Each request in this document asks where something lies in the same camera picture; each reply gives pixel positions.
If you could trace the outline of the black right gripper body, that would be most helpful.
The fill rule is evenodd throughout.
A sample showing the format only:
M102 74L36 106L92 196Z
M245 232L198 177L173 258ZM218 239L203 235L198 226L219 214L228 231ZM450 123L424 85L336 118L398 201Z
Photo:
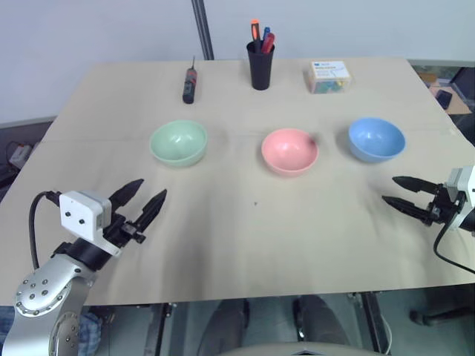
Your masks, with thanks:
M450 223L465 205L463 191L457 191L455 197L451 198L448 189L442 183L431 183L430 187L426 188L426 192L434 195L434 198L427 205L427 214L422 220L425 225Z

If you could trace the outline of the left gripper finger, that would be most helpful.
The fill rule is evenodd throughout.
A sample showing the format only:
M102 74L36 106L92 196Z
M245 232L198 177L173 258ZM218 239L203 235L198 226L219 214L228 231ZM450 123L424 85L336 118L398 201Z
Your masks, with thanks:
M112 193L109 197L111 213L114 214L118 208L125 206L135 196L143 183L144 179L136 179Z
M166 200L166 195L167 190L163 189L160 193L152 197L142 209L142 214L133 223L133 226L136 229L136 232L134 233L134 238L144 238L143 232L159 214Z

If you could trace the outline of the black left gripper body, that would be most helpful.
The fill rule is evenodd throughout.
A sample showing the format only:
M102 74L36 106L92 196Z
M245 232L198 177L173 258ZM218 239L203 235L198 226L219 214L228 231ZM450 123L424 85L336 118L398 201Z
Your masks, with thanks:
M145 241L144 228L140 218L127 220L123 215L113 213L111 224L103 231L103 237L118 248L124 248L130 240L139 244Z

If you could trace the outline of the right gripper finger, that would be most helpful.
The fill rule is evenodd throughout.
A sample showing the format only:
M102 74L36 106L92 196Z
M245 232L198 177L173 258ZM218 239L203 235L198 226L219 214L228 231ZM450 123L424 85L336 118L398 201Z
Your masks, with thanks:
M408 176L397 176L393 177L392 180L402 188L415 193L424 191L429 194L438 194L440 188L443 187L443 184L441 183L436 184L428 182L427 180Z
M412 218L415 218L421 221L424 224L432 224L433 220L430 217L430 212L415 206L414 203L409 202L407 200L403 200L402 198L398 197L389 197L389 196L382 196L381 197L388 205L395 208L397 211L402 212Z

